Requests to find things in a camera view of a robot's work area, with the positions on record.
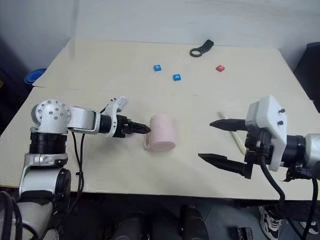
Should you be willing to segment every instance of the pink cup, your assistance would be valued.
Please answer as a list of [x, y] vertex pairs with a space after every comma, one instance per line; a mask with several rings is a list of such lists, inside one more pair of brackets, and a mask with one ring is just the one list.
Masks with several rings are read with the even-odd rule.
[[167, 114], [156, 114], [150, 119], [151, 132], [145, 135], [144, 147], [150, 151], [167, 152], [176, 146], [176, 123]]

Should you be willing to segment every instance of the sneaker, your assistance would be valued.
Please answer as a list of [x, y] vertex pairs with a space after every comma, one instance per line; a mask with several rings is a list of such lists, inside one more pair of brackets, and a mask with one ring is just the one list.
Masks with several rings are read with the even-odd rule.
[[270, 211], [265, 210], [264, 206], [259, 206], [259, 211], [260, 226], [263, 233], [270, 240], [278, 240], [282, 220], [275, 218]]
[[[307, 222], [301, 221], [300, 224], [303, 227], [303, 229], [305, 229], [306, 225], [307, 225]], [[319, 233], [319, 226], [318, 226], [318, 223], [316, 221], [311, 222], [309, 233], [310, 234], [314, 234], [314, 235]]]

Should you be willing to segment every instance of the white wall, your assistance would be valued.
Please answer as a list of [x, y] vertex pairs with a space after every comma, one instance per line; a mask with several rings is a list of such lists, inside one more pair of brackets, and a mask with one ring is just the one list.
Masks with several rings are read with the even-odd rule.
[[0, 0], [0, 38], [29, 69], [74, 35], [120, 41], [273, 47], [291, 68], [320, 41], [319, 0]]

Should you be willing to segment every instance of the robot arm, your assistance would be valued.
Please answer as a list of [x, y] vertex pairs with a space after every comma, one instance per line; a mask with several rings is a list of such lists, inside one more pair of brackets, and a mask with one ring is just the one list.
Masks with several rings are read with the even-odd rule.
[[24, 156], [17, 204], [22, 217], [23, 238], [41, 238], [52, 214], [63, 212], [68, 206], [71, 173], [63, 168], [68, 161], [68, 131], [102, 133], [109, 138], [150, 132], [146, 125], [117, 114], [127, 103], [124, 96], [111, 99], [101, 112], [68, 106], [55, 99], [44, 100], [33, 107], [31, 117], [35, 126], [30, 129], [31, 143], [29, 153]]
[[320, 179], [320, 134], [287, 135], [285, 109], [273, 96], [252, 103], [246, 119], [220, 119], [210, 126], [225, 131], [247, 131], [245, 163], [228, 160], [226, 156], [200, 153], [206, 162], [219, 169], [251, 178], [253, 164], [259, 165], [261, 157], [271, 171], [288, 168], [286, 182], [293, 179]]

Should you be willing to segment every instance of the floor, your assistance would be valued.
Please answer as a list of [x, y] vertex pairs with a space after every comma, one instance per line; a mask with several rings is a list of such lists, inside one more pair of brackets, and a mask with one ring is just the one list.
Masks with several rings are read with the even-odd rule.
[[[193, 205], [200, 211], [211, 240], [238, 239], [236, 230], [240, 227], [251, 228], [253, 239], [267, 239], [260, 228], [257, 207], [237, 208], [228, 201], [207, 198], [123, 194], [95, 194], [94, 199], [85, 195], [66, 225], [65, 239], [107, 239], [111, 229], [123, 218], [139, 212], [157, 216], [155, 222], [161, 229], [156, 239], [180, 240], [179, 215], [183, 205]], [[290, 225], [283, 221], [279, 240], [298, 239]], [[316, 239], [320, 239], [320, 235], [307, 238]]]

